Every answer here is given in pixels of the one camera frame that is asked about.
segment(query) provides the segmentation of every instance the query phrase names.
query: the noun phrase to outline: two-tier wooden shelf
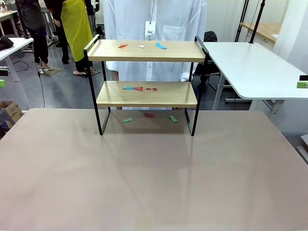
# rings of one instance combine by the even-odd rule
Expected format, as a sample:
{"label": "two-tier wooden shelf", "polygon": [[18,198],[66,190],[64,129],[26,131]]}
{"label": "two-tier wooden shelf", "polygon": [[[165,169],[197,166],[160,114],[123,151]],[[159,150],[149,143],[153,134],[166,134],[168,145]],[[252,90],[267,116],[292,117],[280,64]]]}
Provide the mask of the two-tier wooden shelf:
{"label": "two-tier wooden shelf", "polygon": [[[160,42],[167,49],[156,47]],[[102,62],[104,84],[98,95],[95,97],[92,76],[89,75],[90,88],[94,109],[102,135],[110,114],[110,107],[180,107],[185,108],[185,114],[191,135],[194,135],[201,102],[205,74],[201,77],[201,89],[198,100],[191,85],[193,74],[193,63],[203,63],[204,70],[208,61],[208,51],[202,41],[196,37],[192,41],[141,41],[141,40],[102,40],[99,36],[84,49],[87,61]],[[105,61],[136,61],[136,62],[188,62],[191,64],[189,82],[129,82],[129,81],[106,81]],[[143,87],[143,91],[125,90],[123,87]],[[98,114],[99,107],[108,107],[103,127],[101,127]],[[195,108],[195,120],[193,127],[190,125],[187,108]]]}

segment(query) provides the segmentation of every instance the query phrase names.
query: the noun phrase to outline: black pole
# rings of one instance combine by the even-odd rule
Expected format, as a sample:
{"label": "black pole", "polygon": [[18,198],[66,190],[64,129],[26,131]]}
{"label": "black pole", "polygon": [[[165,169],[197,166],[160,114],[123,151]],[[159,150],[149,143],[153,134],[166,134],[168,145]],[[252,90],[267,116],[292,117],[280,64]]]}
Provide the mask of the black pole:
{"label": "black pole", "polygon": [[[249,4],[249,0],[245,0],[240,23],[243,23],[244,20],[245,20],[248,4]],[[239,27],[237,29],[236,37],[235,37],[235,42],[239,41],[239,38],[240,38],[240,35],[241,35],[241,31],[242,31],[242,26],[239,25]]]}
{"label": "black pole", "polygon": [[257,21],[256,21],[255,29],[254,29],[254,32],[252,32],[251,40],[250,40],[249,43],[254,43],[254,39],[255,39],[256,32],[257,32],[257,29],[258,29],[258,26],[259,26],[259,23],[260,23],[260,20],[261,20],[261,16],[262,16],[264,6],[265,6],[265,0],[263,0],[262,3],[261,3],[261,7],[260,7],[259,15],[258,15],[258,18],[257,18]]}
{"label": "black pole", "polygon": [[16,8],[17,8],[17,12],[18,12],[18,16],[19,16],[19,21],[21,23],[21,27],[23,28],[23,31],[24,31],[25,38],[28,39],[29,36],[28,36],[27,29],[26,29],[26,26],[25,26],[25,23],[24,23],[24,18],[21,15],[20,5],[19,5],[19,1],[18,0],[15,1],[15,5],[16,5]]}

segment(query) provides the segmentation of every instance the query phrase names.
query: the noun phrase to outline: shelf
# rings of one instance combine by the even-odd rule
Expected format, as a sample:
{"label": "shelf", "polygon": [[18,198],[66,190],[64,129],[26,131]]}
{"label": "shelf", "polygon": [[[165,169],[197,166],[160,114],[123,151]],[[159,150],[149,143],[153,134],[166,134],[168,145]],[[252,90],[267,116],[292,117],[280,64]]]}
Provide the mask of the shelf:
{"label": "shelf", "polygon": [[[123,87],[143,87],[143,91]],[[100,107],[197,107],[190,82],[105,81],[96,103]]]}
{"label": "shelf", "polygon": [[[160,42],[167,49],[156,47]],[[203,63],[205,54],[197,42],[192,41],[144,41],[98,40],[88,52],[90,61],[138,61],[138,62],[195,62]]]}

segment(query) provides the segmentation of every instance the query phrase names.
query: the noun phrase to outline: blue paper scrap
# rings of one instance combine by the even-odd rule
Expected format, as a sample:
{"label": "blue paper scrap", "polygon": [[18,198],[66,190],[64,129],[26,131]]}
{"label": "blue paper scrap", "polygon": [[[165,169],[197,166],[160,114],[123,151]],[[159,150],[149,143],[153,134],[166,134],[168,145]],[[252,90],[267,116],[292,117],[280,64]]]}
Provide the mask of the blue paper scrap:
{"label": "blue paper scrap", "polygon": [[134,90],[133,87],[123,87],[123,89],[125,89],[125,90]]}
{"label": "blue paper scrap", "polygon": [[167,49],[167,47],[164,47],[162,44],[160,44],[159,42],[156,43],[156,47],[160,48],[160,49]]}

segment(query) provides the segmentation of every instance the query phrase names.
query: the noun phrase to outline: hand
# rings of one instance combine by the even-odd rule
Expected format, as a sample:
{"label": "hand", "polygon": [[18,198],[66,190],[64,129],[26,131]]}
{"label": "hand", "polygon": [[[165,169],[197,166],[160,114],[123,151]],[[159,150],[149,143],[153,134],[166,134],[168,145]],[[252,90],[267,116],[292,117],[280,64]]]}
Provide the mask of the hand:
{"label": "hand", "polygon": [[54,19],[54,23],[56,24],[57,27],[60,27],[60,26],[61,26],[61,23],[60,23],[60,21],[58,21],[58,20],[55,20],[55,19]]}

